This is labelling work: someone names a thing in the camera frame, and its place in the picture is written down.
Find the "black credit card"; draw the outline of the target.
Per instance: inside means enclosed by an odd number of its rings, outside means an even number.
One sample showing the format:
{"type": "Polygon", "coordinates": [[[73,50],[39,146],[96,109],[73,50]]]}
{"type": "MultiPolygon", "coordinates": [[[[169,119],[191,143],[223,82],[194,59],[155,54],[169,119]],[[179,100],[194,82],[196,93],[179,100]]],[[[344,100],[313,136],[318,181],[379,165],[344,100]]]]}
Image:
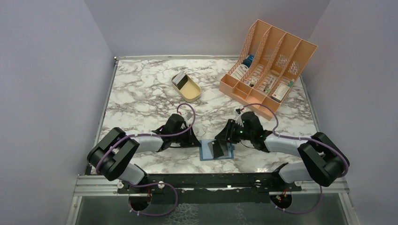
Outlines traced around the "black credit card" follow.
{"type": "Polygon", "coordinates": [[[221,148],[218,140],[212,140],[207,144],[212,158],[222,157],[221,148]]]}
{"type": "Polygon", "coordinates": [[[222,152],[222,157],[229,157],[230,156],[230,149],[229,144],[226,141],[219,141],[219,145],[222,152]]]}

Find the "blue card holder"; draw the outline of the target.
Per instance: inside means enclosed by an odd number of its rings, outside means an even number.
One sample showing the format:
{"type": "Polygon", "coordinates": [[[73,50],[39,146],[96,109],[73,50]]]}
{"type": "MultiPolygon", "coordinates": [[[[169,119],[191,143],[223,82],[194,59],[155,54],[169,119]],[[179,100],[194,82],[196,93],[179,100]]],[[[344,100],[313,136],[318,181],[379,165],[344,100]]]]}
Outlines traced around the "blue card holder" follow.
{"type": "Polygon", "coordinates": [[[208,139],[208,140],[201,140],[201,147],[199,148],[199,152],[200,152],[200,160],[201,161],[209,161],[209,160],[221,160],[221,159],[233,159],[234,158],[234,153],[233,151],[235,150],[235,147],[233,144],[228,143],[229,144],[229,149],[230,149],[230,156],[229,157],[219,157],[219,158],[212,158],[211,154],[210,154],[210,150],[207,146],[207,144],[212,141],[212,139],[208,139]]]}

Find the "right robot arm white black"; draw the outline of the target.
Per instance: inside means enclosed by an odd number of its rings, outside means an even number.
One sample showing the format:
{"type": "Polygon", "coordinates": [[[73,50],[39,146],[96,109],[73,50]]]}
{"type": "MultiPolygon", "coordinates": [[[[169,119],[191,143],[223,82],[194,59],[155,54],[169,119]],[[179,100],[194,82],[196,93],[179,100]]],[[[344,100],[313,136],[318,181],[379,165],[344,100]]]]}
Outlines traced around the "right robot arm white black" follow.
{"type": "Polygon", "coordinates": [[[311,137],[284,137],[265,130],[254,112],[240,114],[236,120],[229,119],[225,127],[215,136],[218,141],[236,144],[249,141],[255,149],[263,152],[280,152],[301,158],[301,162],[285,164],[275,169],[271,186],[284,190],[296,181],[314,181],[328,187],[343,176],[348,167],[347,158],[322,132],[311,137]]]}

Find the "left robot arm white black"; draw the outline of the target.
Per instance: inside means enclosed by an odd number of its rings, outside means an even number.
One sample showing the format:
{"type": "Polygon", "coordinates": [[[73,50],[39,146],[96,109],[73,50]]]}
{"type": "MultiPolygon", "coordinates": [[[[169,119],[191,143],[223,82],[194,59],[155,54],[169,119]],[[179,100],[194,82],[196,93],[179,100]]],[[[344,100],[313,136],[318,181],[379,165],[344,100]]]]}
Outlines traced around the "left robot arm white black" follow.
{"type": "Polygon", "coordinates": [[[146,172],[131,163],[134,154],[141,152],[159,152],[172,148],[200,147],[188,120],[178,114],[172,114],[167,122],[149,135],[128,137],[119,127],[111,129],[104,138],[89,152],[87,161],[95,167],[97,173],[107,180],[124,180],[135,192],[147,188],[146,172]]]}

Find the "stack of cards in tray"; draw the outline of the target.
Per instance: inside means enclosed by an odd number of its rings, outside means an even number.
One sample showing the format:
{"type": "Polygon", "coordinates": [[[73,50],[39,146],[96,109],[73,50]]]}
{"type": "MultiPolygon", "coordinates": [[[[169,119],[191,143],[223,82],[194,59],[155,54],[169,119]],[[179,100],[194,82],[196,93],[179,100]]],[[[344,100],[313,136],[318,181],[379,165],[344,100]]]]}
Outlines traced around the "stack of cards in tray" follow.
{"type": "Polygon", "coordinates": [[[178,88],[181,89],[188,82],[188,76],[184,72],[180,72],[176,76],[172,78],[172,83],[178,88]]]}

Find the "beige oval tray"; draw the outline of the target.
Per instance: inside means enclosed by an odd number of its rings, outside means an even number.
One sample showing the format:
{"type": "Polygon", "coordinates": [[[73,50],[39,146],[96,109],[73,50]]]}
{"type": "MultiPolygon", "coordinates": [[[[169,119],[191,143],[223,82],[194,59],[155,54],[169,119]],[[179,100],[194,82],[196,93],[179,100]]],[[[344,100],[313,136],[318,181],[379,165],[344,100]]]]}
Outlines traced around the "beige oval tray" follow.
{"type": "Polygon", "coordinates": [[[189,76],[188,76],[188,82],[181,89],[178,89],[173,83],[172,87],[188,103],[195,102],[201,97],[201,88],[189,76]]]}

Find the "small items in organizer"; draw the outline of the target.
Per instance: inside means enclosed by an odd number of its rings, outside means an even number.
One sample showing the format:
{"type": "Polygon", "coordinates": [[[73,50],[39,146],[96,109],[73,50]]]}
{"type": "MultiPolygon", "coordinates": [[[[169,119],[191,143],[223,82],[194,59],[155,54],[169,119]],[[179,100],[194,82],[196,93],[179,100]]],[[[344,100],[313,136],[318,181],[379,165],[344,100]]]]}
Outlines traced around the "small items in organizer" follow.
{"type": "Polygon", "coordinates": [[[254,85],[256,85],[258,81],[257,77],[251,77],[250,79],[245,79],[244,83],[250,87],[253,87],[254,85]]]}

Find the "white box in organizer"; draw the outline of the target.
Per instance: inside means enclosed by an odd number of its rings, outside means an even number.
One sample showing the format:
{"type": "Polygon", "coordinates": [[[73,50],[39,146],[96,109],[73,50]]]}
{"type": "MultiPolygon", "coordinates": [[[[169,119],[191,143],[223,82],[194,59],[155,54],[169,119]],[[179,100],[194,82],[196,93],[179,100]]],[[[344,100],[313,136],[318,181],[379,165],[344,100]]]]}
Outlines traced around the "white box in organizer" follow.
{"type": "Polygon", "coordinates": [[[231,73],[231,76],[241,80],[242,77],[244,77],[244,75],[246,74],[246,72],[248,71],[248,67],[244,64],[240,64],[239,66],[237,66],[237,68],[231,73]]]}

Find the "red white medicine box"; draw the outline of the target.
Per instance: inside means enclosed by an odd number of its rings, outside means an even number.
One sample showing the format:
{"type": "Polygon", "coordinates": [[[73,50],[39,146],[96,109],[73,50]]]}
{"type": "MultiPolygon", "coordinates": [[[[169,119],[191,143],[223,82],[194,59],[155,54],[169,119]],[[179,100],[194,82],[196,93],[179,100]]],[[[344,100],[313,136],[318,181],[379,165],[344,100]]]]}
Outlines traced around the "red white medicine box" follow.
{"type": "Polygon", "coordinates": [[[273,94],[271,95],[271,98],[279,103],[282,102],[284,99],[285,95],[288,93],[290,87],[286,84],[280,83],[278,87],[275,89],[273,94]]]}

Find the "blue bottle in organizer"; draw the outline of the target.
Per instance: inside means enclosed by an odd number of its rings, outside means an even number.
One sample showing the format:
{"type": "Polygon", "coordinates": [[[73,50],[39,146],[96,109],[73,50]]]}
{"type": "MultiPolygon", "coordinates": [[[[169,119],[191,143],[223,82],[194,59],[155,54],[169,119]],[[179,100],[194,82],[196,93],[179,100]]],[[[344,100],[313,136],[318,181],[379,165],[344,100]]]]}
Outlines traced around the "blue bottle in organizer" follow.
{"type": "Polygon", "coordinates": [[[247,56],[246,59],[244,59],[242,61],[242,64],[249,68],[251,66],[253,60],[254,60],[254,55],[250,54],[247,56]]]}

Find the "orange file organizer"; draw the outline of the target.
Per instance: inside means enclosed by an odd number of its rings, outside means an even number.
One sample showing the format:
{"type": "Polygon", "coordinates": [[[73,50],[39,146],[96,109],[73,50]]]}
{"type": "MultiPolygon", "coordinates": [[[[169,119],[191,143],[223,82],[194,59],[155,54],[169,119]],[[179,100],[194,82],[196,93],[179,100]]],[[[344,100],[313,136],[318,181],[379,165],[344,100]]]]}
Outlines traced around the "orange file organizer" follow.
{"type": "Polygon", "coordinates": [[[317,48],[313,43],[257,20],[248,31],[237,62],[221,79],[219,90],[270,120],[317,48]],[[254,55],[254,60],[244,77],[241,80],[232,77],[231,73],[250,54],[254,55]],[[258,78],[253,87],[244,83],[251,77],[258,78]],[[280,83],[290,87],[281,103],[271,98],[280,83]]]}

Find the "black mounting rail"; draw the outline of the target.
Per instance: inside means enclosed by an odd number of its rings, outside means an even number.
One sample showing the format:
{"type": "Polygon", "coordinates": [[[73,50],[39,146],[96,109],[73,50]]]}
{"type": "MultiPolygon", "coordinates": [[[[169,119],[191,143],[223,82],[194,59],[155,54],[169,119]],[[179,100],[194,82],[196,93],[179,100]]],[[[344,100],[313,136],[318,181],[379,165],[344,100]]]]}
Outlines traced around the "black mounting rail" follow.
{"type": "Polygon", "coordinates": [[[134,203],[268,203],[271,194],[299,192],[301,187],[284,183],[275,172],[149,174],[133,187],[123,181],[117,193],[134,203]]]}

